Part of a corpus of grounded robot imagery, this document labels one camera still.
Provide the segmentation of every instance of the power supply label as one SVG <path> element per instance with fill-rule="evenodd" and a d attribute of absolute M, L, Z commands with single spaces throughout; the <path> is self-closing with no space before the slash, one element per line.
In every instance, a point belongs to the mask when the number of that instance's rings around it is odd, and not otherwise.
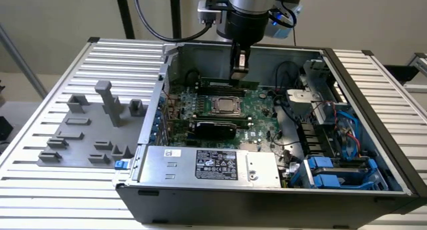
<path fill-rule="evenodd" d="M 237 152 L 198 150 L 195 177 L 198 179 L 238 180 Z"/>

